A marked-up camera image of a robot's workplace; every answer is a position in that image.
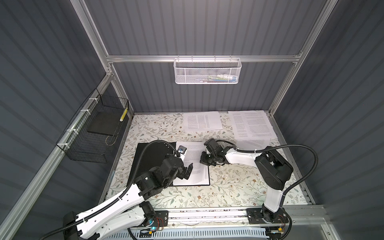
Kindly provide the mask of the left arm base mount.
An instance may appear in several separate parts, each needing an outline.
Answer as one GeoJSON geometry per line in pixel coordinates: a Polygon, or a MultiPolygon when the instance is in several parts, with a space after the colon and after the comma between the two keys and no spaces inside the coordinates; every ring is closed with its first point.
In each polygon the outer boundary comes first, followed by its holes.
{"type": "Polygon", "coordinates": [[[155,210],[155,215],[150,217],[147,223],[143,223],[144,227],[147,228],[163,228],[168,226],[169,211],[166,210],[155,210]]]}

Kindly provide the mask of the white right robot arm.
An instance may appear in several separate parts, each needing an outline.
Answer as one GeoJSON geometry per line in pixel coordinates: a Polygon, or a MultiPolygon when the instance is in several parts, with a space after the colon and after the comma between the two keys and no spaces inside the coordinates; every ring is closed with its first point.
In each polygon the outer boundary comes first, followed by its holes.
{"type": "Polygon", "coordinates": [[[293,173],[292,165],[272,147],[263,152],[241,151],[234,148],[220,150],[216,153],[204,151],[200,163],[205,166],[245,165],[257,168],[267,184],[264,212],[276,214],[282,208],[283,190],[293,173]]]}

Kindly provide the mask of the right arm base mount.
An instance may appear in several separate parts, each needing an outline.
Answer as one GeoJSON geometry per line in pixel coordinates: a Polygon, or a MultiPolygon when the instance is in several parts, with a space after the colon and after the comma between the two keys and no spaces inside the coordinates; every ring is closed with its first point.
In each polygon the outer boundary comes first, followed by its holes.
{"type": "Polygon", "coordinates": [[[289,223],[288,215],[283,208],[279,208],[273,213],[266,207],[247,208],[247,218],[250,224],[287,224],[289,223]]]}

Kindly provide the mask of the black file folder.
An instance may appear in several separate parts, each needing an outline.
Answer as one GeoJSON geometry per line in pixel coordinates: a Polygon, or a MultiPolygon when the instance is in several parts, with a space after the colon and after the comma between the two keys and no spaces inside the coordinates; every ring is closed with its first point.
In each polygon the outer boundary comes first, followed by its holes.
{"type": "MultiPolygon", "coordinates": [[[[173,142],[171,145],[173,145],[176,149],[176,143],[173,142]]],[[[131,173],[133,173],[134,168],[138,166],[138,173],[137,175],[141,175],[144,172],[149,171],[153,167],[159,167],[161,163],[163,162],[164,158],[166,157],[166,154],[172,154],[173,150],[164,143],[154,143],[151,146],[149,146],[142,158],[142,161],[139,162],[140,154],[142,153],[143,149],[147,146],[147,143],[139,143],[137,144],[135,157],[132,164],[131,173]]]]}

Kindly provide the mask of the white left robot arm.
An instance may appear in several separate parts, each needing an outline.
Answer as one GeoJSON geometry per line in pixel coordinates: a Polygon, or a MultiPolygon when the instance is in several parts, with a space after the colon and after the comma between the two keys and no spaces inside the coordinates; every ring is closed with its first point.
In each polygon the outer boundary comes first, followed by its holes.
{"type": "Polygon", "coordinates": [[[136,177],[118,195],[76,216],[66,216],[64,238],[103,240],[126,228],[151,225],[155,211],[147,200],[169,187],[176,178],[189,179],[193,165],[185,167],[183,159],[183,155],[167,156],[159,167],[136,177]]]}

